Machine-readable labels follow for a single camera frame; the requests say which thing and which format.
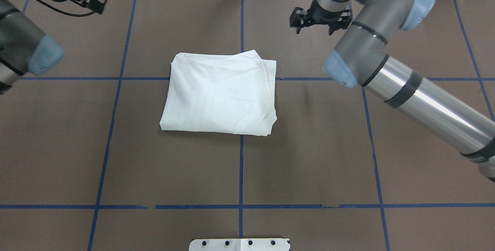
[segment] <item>folded shirt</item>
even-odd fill
[[[172,62],[162,130],[271,133],[276,61],[255,50],[237,55],[179,53]]]

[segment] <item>silver metal bracket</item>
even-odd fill
[[[290,251],[289,239],[200,239],[189,251]]]

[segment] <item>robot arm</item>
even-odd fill
[[[296,8],[290,26],[298,31],[314,24],[331,30],[345,22],[350,0],[313,0],[311,8]],[[385,103],[413,117],[431,132],[477,163],[495,182],[495,123],[459,101],[421,74],[383,52],[398,29],[416,27],[435,0],[357,0],[363,10],[323,65],[323,71],[351,89],[359,84]]]
[[[104,4],[97,0],[70,1],[92,10],[92,13],[101,14],[104,9]],[[27,72],[42,75],[63,55],[63,49],[48,34],[9,1],[0,0],[0,94]]]

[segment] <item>blue tape line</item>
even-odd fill
[[[21,77],[21,80],[119,80],[118,77]]]
[[[244,0],[241,0],[241,52],[244,52]],[[244,197],[244,135],[241,135],[239,145],[239,238],[242,238],[242,198]]]
[[[483,81],[481,80],[480,70],[478,69],[478,65],[476,64],[476,60],[474,58],[474,54],[471,49],[471,44],[469,43],[469,39],[467,38],[466,30],[464,29],[463,19],[461,19],[461,14],[457,6],[457,0],[453,0],[453,1],[454,1],[454,8],[456,9],[457,18],[459,20],[459,24],[461,27],[461,31],[463,31],[464,40],[466,41],[467,49],[469,51],[471,61],[473,62],[474,71],[476,71],[476,75],[478,77],[478,81],[480,82],[480,86],[481,86],[481,92],[483,92],[483,97],[485,98],[486,106],[488,107],[488,112],[490,113],[490,117],[492,118],[492,120],[495,120],[495,117],[493,116],[493,112],[492,112],[492,106],[490,105],[490,101],[488,100],[488,96],[486,95],[486,90],[485,90],[485,86],[483,85]]]
[[[155,209],[238,209],[239,205],[155,205]]]
[[[99,205],[98,209],[147,209],[143,205]]]
[[[241,0],[241,53],[244,52],[244,0]]]
[[[366,91],[364,87],[361,88],[361,92],[363,94],[364,111],[366,113],[366,123],[368,124],[368,135],[370,137],[371,149],[373,151],[373,163],[375,164],[375,180],[376,180],[376,188],[378,191],[378,202],[380,202],[380,213],[382,214],[382,226],[383,226],[383,235],[385,237],[385,248],[387,249],[387,251],[390,251],[389,233],[387,231],[387,220],[385,218],[385,209],[383,208],[382,186],[380,185],[380,174],[378,172],[378,162],[376,160],[375,142],[373,140],[373,131],[371,130],[368,99],[366,99]]]
[[[127,38],[125,42],[124,55],[122,57],[122,65],[120,66],[119,82],[117,85],[117,92],[115,93],[115,102],[113,103],[112,119],[110,120],[110,130],[108,131],[108,138],[106,140],[105,157],[103,159],[103,166],[101,169],[101,177],[99,179],[98,194],[96,198],[96,208],[94,210],[93,222],[91,226],[90,239],[88,241],[88,251],[92,249],[92,241],[94,239],[94,231],[96,230],[96,224],[98,220],[99,204],[101,201],[101,192],[103,190],[103,183],[105,180],[106,165],[108,162],[108,154],[110,152],[110,141],[112,139],[113,125],[115,122],[115,112],[117,110],[117,103],[119,101],[120,87],[122,86],[122,76],[124,75],[125,61],[127,58],[127,49],[129,48],[129,39],[131,38],[132,22],[134,20],[134,11],[136,9],[136,0],[134,0],[131,10],[131,19],[129,20],[129,28],[127,29]]]
[[[239,238],[242,238],[242,205],[244,204],[244,135],[239,142]]]
[[[94,209],[95,205],[0,205],[0,209]]]
[[[155,81],[170,80],[170,77],[122,77],[122,80]]]
[[[385,208],[414,207],[495,207],[495,203],[394,203],[383,205]]]
[[[311,209],[311,208],[325,208],[323,205],[243,205],[246,209]]]
[[[0,205],[0,209],[147,209],[143,205]],[[342,208],[418,208],[418,207],[495,207],[495,203],[389,203],[325,205],[155,205],[155,209],[342,209]]]
[[[24,3],[24,7],[22,8],[22,13],[26,13],[26,9],[28,8],[28,3],[29,3],[29,0],[26,0],[26,2]]]
[[[170,80],[170,77],[21,77],[21,80]],[[301,77],[301,78],[275,78],[277,81],[333,81],[332,78]],[[478,81],[478,78],[450,78],[433,77],[430,81]],[[495,81],[495,78],[481,78],[483,81]]]
[[[350,10],[350,22],[354,22],[354,10],[352,10],[351,2],[349,2],[349,10]]]

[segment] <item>cable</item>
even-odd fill
[[[72,16],[72,17],[86,17],[86,16],[89,16],[89,15],[92,15],[92,14],[96,13],[96,11],[92,11],[92,12],[85,13],[85,14],[73,14],[73,13],[68,13],[68,12],[62,11],[60,9],[57,9],[57,8],[51,6],[50,4],[48,4],[48,3],[46,3],[46,2],[44,2],[42,0],[35,0],[35,1],[41,3],[42,5],[46,6],[47,8],[49,8],[51,10],[54,10],[54,11],[57,11],[58,13],[62,13],[63,15]],[[105,0],[103,2],[103,8],[105,8],[107,1],[108,0]]]

